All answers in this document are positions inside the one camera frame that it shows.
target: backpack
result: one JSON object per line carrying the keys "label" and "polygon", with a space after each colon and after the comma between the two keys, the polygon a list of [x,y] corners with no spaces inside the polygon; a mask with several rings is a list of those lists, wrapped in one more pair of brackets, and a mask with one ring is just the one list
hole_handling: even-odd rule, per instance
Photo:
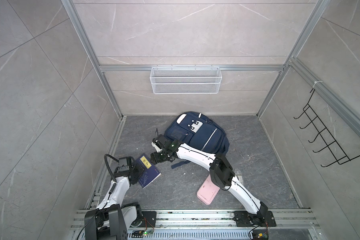
{"label": "backpack", "polygon": [[201,113],[180,114],[164,132],[164,137],[212,154],[226,154],[229,148],[224,130]]}

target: pink case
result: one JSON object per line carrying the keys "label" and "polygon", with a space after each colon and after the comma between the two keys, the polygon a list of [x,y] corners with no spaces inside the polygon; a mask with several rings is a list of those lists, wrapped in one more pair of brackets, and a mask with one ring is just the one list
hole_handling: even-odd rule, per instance
{"label": "pink case", "polygon": [[206,205],[211,204],[220,188],[213,184],[211,175],[208,175],[200,189],[197,191],[197,197]]}

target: clear bottle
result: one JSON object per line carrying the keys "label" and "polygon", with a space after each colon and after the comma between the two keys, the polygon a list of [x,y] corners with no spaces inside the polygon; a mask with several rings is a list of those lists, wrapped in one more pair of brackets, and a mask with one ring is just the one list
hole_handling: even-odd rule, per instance
{"label": "clear bottle", "polygon": [[235,168],[234,172],[235,172],[235,176],[239,179],[239,182],[241,183],[241,185],[244,185],[243,176],[241,175],[240,169]]}

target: blue book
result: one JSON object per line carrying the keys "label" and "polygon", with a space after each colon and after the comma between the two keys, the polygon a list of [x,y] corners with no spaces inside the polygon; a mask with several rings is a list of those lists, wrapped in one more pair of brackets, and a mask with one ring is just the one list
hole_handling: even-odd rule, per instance
{"label": "blue book", "polygon": [[158,176],[161,175],[158,169],[153,164],[151,164],[149,157],[147,157],[145,154],[140,156],[136,161],[145,168],[143,174],[139,178],[139,183],[143,188],[148,186]]}

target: wire mesh basket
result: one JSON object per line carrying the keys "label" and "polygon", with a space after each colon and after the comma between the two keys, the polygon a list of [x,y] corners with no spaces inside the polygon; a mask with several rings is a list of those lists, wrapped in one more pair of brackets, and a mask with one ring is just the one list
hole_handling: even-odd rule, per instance
{"label": "wire mesh basket", "polygon": [[153,67],[150,80],[154,94],[218,93],[221,71],[213,66]]}

